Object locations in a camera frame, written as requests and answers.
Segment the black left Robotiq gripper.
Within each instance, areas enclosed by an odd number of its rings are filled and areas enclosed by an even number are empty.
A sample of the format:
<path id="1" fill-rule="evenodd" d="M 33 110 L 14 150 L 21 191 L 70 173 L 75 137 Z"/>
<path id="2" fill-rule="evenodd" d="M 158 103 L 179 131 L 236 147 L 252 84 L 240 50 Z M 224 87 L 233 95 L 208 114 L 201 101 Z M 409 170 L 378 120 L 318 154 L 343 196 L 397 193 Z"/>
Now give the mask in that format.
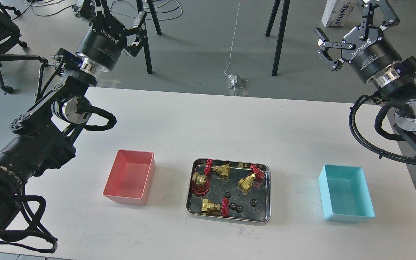
<path id="1" fill-rule="evenodd" d="M 76 54 L 82 58 L 90 58 L 112 71 L 117 64 L 123 49 L 128 55 L 136 57 L 147 42 L 145 18 L 147 12 L 141 10 L 130 29 L 111 16 L 107 0 L 95 0 L 94 19 L 82 42 L 76 49 Z M 126 45 L 128 36 L 135 35 L 130 45 Z"/>

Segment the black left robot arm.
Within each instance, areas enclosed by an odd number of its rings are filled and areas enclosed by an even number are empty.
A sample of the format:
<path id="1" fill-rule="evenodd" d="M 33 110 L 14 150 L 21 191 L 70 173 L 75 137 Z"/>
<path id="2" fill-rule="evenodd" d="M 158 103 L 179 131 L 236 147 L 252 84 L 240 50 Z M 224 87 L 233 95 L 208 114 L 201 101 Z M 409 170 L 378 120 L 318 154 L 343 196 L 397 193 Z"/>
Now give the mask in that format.
<path id="1" fill-rule="evenodd" d="M 53 58 L 61 83 L 46 92 L 50 78 L 39 86 L 34 105 L 10 124 L 15 138 L 0 151 L 0 244 L 53 253 L 57 239 L 41 224 L 46 202 L 42 196 L 26 195 L 29 178 L 47 169 L 59 169 L 75 157 L 74 142 L 83 131 L 106 131 L 117 119 L 86 99 L 97 85 L 100 72 L 114 69 L 122 50 L 137 56 L 144 49 L 147 72 L 152 73 L 145 20 L 147 12 L 138 0 L 138 15 L 126 28 L 109 10 L 106 0 L 83 1 L 78 15 L 89 20 L 89 30 L 72 54 L 60 49 Z"/>

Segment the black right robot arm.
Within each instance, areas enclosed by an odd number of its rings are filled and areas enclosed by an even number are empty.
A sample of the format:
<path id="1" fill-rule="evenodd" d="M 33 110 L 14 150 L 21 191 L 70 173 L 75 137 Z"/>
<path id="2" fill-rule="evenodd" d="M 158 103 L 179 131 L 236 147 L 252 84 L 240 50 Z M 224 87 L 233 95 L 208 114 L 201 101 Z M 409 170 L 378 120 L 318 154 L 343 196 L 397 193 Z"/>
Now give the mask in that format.
<path id="1" fill-rule="evenodd" d="M 416 58 L 402 60 L 383 34 L 383 29 L 400 22 L 388 1 L 360 0 L 359 4 L 363 7 L 360 25 L 341 42 L 331 42 L 320 28 L 315 29 L 319 36 L 317 57 L 332 71 L 338 71 L 347 62 L 364 83 L 372 82 L 377 88 L 373 95 L 360 96 L 350 109 L 349 127 L 357 142 L 379 158 L 416 165 L 416 156 L 381 149 L 365 139 L 357 128 L 356 113 L 371 100 L 381 105 L 374 121 L 378 135 L 407 142 L 416 151 Z"/>

